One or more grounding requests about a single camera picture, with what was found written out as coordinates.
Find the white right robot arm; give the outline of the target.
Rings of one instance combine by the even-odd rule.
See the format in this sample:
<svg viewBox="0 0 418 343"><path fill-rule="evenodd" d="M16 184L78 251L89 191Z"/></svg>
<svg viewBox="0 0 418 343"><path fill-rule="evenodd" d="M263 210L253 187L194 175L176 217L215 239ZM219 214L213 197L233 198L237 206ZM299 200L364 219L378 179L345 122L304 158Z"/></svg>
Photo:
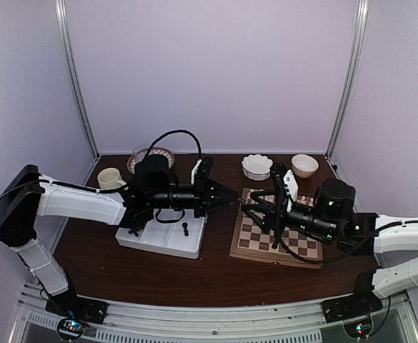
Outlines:
<svg viewBox="0 0 418 343"><path fill-rule="evenodd" d="M325 179L311 205L292 199L287 180L273 189L254 192L253 204L242 211L265 233L274 233L273 245L291 249L282 238L286 228L322 244L335 244L340 259L395 251L418 251L418 218L390 217L353 210L356 190L338 179ZM357 281L358 290L347 298L349 313L359 316L374 303L418 286L418 257L393 267L377 269Z"/></svg>

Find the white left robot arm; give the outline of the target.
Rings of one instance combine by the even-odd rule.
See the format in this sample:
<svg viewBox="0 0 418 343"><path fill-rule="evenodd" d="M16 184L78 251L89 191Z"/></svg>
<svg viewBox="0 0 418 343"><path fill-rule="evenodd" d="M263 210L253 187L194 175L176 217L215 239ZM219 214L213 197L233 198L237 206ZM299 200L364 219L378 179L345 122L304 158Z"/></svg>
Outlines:
<svg viewBox="0 0 418 343"><path fill-rule="evenodd" d="M199 159L189 184L179 182L165 156L146 156L133 179L102 190L61 182L26 165L0 196L0 241L13 249L67 317L82 300L34 228L37 216L68 217L118 227L123 247L196 259L208 214L233 204L236 191L210 179L213 160Z"/></svg>

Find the dark chess piece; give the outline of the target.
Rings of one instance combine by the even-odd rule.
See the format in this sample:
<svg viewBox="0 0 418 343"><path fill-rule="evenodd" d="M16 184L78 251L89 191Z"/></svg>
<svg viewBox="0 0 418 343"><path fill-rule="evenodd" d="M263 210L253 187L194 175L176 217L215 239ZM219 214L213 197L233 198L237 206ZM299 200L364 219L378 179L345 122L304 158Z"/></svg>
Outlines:
<svg viewBox="0 0 418 343"><path fill-rule="evenodd" d="M279 238L275 238L272 243L272 249L276 249L279 245Z"/></svg>
<svg viewBox="0 0 418 343"><path fill-rule="evenodd" d="M183 222L182 227L183 227L183 230L184 230L184 236L188 237L189 236L188 223Z"/></svg>

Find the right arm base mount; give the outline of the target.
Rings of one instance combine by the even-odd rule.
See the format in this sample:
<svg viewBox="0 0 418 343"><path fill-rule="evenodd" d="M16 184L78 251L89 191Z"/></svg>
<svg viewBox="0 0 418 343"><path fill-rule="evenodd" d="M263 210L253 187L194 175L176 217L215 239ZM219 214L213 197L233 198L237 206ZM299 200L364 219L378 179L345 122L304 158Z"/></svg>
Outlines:
<svg viewBox="0 0 418 343"><path fill-rule="evenodd" d="M376 270L357 276L351 295L322 302L326 323L368 315L383 308L382 300L374 295L373 276Z"/></svg>

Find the white plastic compartment tray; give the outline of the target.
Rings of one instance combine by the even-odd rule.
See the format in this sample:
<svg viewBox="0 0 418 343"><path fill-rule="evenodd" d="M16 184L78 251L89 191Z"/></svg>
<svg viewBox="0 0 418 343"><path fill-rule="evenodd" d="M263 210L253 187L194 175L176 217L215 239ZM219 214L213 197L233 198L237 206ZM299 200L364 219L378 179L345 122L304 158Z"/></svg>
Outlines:
<svg viewBox="0 0 418 343"><path fill-rule="evenodd" d="M130 233L130 229L119 228L115 235L119 245L146 252L197 259L207 216L195 218L194 211L187 209L181 218L181 212L163 209L158 218L173 223L160 223L152 219L138 234ZM183 222L188 223L188 237L184 236Z"/></svg>

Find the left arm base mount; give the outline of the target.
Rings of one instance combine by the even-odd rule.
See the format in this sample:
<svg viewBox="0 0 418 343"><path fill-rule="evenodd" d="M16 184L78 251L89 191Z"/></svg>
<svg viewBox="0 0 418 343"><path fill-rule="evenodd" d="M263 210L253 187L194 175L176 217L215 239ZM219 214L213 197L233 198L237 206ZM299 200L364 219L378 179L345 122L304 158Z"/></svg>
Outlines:
<svg viewBox="0 0 418 343"><path fill-rule="evenodd" d="M61 294L51 295L45 288L43 290L48 297L46 311L80 322L104 323L108 304L104 301L78 296L71 280L69 280L69 288Z"/></svg>

